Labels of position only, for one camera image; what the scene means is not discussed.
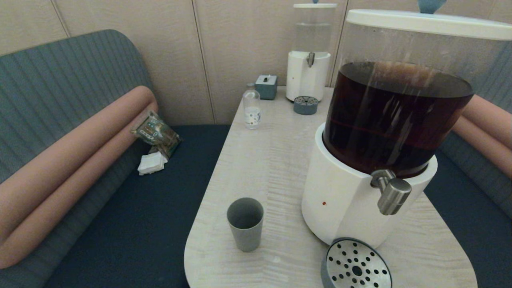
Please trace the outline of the large dark tea dispenser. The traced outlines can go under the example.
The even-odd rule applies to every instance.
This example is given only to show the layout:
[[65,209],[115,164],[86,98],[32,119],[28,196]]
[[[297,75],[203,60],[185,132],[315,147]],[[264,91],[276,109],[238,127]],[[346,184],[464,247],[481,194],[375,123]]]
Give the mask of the large dark tea dispenser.
[[[512,41],[462,38],[345,22],[326,122],[315,133],[302,215],[323,242],[376,248],[437,171],[435,152],[475,94],[477,78]],[[412,191],[385,216],[371,173],[389,169]]]

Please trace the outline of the grey plastic cup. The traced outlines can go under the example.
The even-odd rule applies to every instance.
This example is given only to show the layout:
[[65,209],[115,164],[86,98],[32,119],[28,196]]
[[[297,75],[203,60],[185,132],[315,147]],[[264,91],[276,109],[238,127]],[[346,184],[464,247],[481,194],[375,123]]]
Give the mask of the grey plastic cup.
[[261,243],[264,208],[254,198],[235,200],[226,213],[236,247],[243,252],[256,250]]

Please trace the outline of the large steel dispenser tap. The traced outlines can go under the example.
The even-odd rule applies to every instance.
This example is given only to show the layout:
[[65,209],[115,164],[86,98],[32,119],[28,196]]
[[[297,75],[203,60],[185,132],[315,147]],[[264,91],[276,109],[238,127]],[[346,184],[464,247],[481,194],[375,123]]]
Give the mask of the large steel dispenser tap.
[[395,215],[412,191],[412,186],[404,179],[397,178],[389,169],[376,170],[371,173],[370,185],[380,190],[377,201],[380,213],[385,216]]

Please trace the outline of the clear plastic bottle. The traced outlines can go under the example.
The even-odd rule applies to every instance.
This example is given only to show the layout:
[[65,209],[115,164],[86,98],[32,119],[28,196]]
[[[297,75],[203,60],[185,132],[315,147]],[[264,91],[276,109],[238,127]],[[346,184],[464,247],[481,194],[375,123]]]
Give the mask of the clear plastic bottle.
[[261,123],[261,95],[256,91],[255,84],[246,85],[242,96],[244,123],[247,129],[257,129]]

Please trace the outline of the grey-blue square box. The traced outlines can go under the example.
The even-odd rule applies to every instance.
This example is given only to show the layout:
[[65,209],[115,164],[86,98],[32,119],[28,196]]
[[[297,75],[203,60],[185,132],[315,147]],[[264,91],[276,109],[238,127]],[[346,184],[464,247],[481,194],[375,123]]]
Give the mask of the grey-blue square box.
[[276,75],[270,74],[262,74],[257,78],[255,88],[262,100],[274,100],[276,98],[277,80]]

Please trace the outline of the small perforated drip tray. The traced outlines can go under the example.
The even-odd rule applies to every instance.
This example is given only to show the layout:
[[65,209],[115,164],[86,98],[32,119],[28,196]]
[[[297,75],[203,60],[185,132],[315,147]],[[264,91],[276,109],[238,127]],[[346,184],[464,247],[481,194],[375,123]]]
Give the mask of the small perforated drip tray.
[[317,112],[319,100],[311,96],[299,96],[293,101],[293,111],[300,115],[313,115]]

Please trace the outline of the small clear water dispenser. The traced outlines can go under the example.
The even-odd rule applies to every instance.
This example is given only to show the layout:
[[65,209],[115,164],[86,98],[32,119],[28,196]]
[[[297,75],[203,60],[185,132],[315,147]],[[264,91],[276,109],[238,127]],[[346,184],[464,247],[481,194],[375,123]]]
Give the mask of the small clear water dispenser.
[[[286,97],[294,101],[299,96],[311,96],[321,101],[331,59],[329,45],[336,8],[294,8],[295,35],[288,53]],[[309,68],[306,58],[315,53],[314,65]]]

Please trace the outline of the clear snack packet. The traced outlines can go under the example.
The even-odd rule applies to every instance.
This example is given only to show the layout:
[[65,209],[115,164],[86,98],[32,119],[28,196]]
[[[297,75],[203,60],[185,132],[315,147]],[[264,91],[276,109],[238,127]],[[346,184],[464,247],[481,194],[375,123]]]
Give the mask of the clear snack packet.
[[182,142],[182,138],[154,110],[145,110],[130,130],[137,138],[152,146],[169,159]]

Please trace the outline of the white folded napkins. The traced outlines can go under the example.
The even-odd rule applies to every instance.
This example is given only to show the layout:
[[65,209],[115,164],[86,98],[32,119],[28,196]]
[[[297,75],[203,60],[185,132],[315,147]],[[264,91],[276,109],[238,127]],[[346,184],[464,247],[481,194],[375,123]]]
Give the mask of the white folded napkins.
[[143,155],[137,168],[139,175],[152,174],[164,169],[168,159],[161,152],[154,152]]

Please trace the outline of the dark blue seat cushion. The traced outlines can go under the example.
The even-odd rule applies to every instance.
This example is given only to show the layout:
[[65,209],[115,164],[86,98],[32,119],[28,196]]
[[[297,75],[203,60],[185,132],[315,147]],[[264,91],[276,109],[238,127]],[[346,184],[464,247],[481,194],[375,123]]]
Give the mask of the dark blue seat cushion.
[[512,288],[512,219],[444,153],[425,194],[472,264],[478,288]]
[[130,173],[44,288],[190,288],[186,241],[230,126],[173,129],[183,142],[164,170]]

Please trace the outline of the small white dispenser lid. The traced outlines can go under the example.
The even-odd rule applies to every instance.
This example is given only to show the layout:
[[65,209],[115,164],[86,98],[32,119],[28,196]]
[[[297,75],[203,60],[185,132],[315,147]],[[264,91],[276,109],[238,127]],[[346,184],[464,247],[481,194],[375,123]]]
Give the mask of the small white dispenser lid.
[[329,9],[336,8],[338,4],[336,3],[321,3],[319,0],[314,0],[310,3],[301,3],[301,4],[293,4],[293,8],[300,9]]

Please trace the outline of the large perforated steel drip tray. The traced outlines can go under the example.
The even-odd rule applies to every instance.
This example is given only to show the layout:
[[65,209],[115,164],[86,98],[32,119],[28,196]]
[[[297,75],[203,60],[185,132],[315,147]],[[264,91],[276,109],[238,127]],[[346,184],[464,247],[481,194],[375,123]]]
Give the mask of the large perforated steel drip tray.
[[355,238],[337,238],[321,265],[324,288],[392,288],[386,261],[371,246]]

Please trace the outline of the pink bolster cushion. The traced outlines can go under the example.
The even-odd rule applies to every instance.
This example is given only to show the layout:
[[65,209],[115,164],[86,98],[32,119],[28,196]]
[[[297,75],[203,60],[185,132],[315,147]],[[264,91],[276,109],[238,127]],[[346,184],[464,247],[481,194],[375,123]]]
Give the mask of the pink bolster cushion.
[[138,86],[57,140],[0,184],[0,244],[87,160],[108,144],[123,154],[135,137],[130,128],[155,95]]
[[511,149],[463,116],[456,122],[453,131],[512,179]]
[[512,150],[512,114],[474,95],[463,111],[463,117]]
[[[108,144],[107,148],[113,148],[113,144]],[[114,151],[113,156],[108,155],[107,148],[87,160],[28,215],[6,242],[0,244],[0,269],[18,264],[35,250],[96,180],[122,155],[118,151]]]

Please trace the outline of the large white dispenser lid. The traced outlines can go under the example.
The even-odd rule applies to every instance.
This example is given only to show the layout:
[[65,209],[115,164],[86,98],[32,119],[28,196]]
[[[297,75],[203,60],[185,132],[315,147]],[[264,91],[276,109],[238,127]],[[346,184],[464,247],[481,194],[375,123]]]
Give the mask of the large white dispenser lid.
[[512,41],[512,24],[457,15],[351,9],[347,13],[346,22],[408,32]]

